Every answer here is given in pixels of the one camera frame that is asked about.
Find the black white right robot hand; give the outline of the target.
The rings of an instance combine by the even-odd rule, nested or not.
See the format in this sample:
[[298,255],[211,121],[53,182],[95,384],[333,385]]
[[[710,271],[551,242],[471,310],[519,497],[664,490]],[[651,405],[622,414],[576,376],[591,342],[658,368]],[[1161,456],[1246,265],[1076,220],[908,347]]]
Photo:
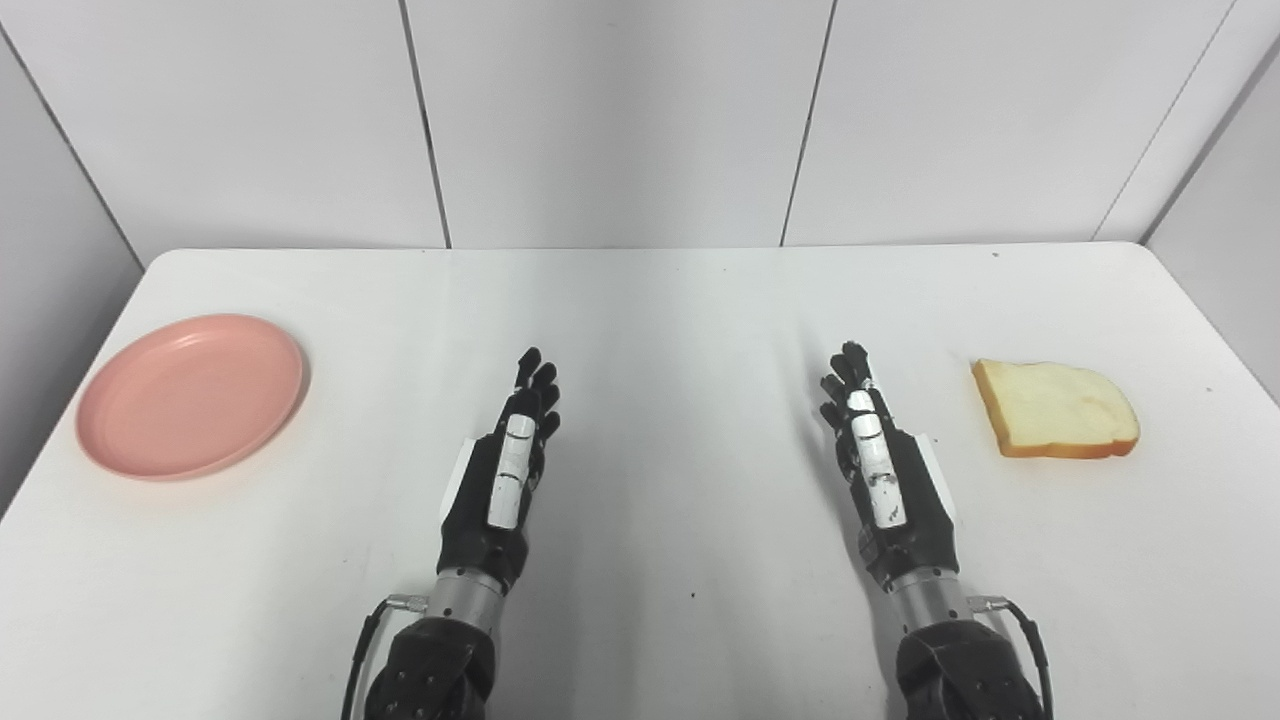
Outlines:
[[960,570],[954,521],[915,436],[900,429],[876,382],[868,351],[847,341],[829,360],[819,414],[860,521],[858,550],[883,589],[914,571]]

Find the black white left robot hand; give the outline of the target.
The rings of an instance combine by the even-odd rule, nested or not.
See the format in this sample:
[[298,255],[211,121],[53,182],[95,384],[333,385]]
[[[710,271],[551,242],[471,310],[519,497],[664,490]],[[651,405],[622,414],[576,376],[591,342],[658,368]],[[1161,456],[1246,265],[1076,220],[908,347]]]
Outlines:
[[439,571],[477,573],[508,594],[529,559],[526,523],[561,428],[557,368],[536,347],[518,360],[493,430],[476,439],[442,523]]

